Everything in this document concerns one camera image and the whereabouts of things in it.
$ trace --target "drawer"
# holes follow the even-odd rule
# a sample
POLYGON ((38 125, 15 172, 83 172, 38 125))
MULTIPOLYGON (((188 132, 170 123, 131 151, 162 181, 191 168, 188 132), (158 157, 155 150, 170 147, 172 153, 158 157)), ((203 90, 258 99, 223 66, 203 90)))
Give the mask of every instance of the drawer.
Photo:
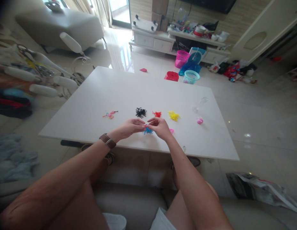
POLYGON ((154 38, 135 33, 135 43, 143 46, 153 47, 154 38))
POLYGON ((172 50, 172 43, 154 38, 154 49, 160 52, 169 52, 172 50))
POLYGON ((224 59, 226 58, 225 55, 222 54, 217 54, 213 52, 207 52, 205 55, 204 59, 202 60, 203 62, 209 61, 209 62, 218 62, 221 63, 224 59))

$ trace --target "white shorts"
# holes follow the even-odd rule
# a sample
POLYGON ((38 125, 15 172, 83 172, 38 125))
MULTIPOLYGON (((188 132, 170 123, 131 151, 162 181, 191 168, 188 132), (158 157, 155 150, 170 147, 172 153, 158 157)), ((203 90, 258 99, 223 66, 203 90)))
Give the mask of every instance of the white shorts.
POLYGON ((176 230, 172 223, 165 216, 166 211, 163 208, 159 208, 150 230, 176 230))
MULTIPOLYGON (((159 207, 150 230, 176 230, 165 216, 165 213, 166 211, 159 207)), ((106 218, 110 230, 125 230, 127 224, 125 217, 110 213, 103 213, 103 215, 106 218)))

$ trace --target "pink bead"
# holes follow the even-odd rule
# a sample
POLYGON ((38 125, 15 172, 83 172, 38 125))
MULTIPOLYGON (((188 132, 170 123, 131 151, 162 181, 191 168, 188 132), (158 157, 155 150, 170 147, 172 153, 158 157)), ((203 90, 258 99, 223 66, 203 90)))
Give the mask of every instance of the pink bead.
POLYGON ((203 120, 202 118, 198 118, 198 119, 196 120, 196 122, 197 122, 199 125, 201 125, 201 124, 204 122, 204 120, 203 120))

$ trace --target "curtain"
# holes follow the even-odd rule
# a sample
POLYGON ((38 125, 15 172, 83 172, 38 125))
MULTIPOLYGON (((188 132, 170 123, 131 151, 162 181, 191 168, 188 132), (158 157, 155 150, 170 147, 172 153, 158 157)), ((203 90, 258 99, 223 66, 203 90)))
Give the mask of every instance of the curtain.
POLYGON ((70 9, 78 10, 97 16, 100 23, 105 27, 111 27, 112 14, 109 0, 91 0, 91 8, 88 0, 64 0, 70 9))

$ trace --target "white door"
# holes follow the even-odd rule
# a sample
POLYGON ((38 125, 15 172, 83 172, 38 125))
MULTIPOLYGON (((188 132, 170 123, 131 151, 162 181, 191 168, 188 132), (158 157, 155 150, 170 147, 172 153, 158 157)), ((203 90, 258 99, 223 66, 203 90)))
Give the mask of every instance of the white door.
POLYGON ((230 59, 251 63, 297 23, 297 0, 272 0, 232 48, 230 59))

